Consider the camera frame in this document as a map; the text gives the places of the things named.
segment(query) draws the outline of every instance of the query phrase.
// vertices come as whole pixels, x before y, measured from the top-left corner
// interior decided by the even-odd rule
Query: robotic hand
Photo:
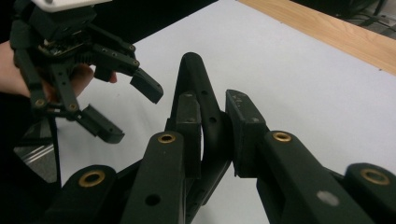
[[[133,77],[131,84],[153,103],[161,99],[163,89],[139,68],[134,45],[91,24],[96,16],[92,6],[109,1],[17,0],[10,43],[36,115],[75,120],[104,141],[118,143],[124,136],[122,130],[92,106],[79,109],[69,82],[74,67],[93,64],[94,76],[103,81],[109,81],[113,71]],[[41,78],[56,88],[58,103],[46,100]]]

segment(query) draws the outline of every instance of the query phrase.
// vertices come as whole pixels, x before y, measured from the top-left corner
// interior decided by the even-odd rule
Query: white table surface
[[[221,109],[226,90],[244,92],[271,130],[294,133],[325,167],[343,174],[351,163],[370,162],[396,173],[396,77],[389,73],[231,0],[135,45],[164,97],[152,104],[122,74],[116,84],[94,80],[80,106],[92,104],[126,135],[110,145],[59,119],[63,182],[92,164],[120,171],[143,157],[170,115],[180,60],[189,51],[203,58]],[[255,183],[233,177],[231,166],[193,223],[267,223]]]

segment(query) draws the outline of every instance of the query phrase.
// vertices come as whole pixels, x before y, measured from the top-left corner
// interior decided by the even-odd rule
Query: wooden surface
[[[396,76],[396,41],[289,0],[239,0]]]

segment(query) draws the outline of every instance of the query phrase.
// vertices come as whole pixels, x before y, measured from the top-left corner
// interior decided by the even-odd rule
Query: human hand
[[[0,92],[30,97],[29,89],[23,80],[20,69],[15,66],[13,57],[14,51],[9,45],[9,41],[0,44]],[[93,71],[87,64],[82,63],[75,68],[70,83],[76,96],[82,93],[92,78]],[[115,72],[113,72],[109,82],[117,82]],[[56,90],[44,79],[42,79],[42,84],[47,100],[56,101]]]

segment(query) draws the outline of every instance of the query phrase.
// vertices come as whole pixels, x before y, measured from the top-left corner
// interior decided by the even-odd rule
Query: white mounting plate
[[[63,11],[76,7],[93,6],[112,0],[32,0],[36,6],[46,12]]]

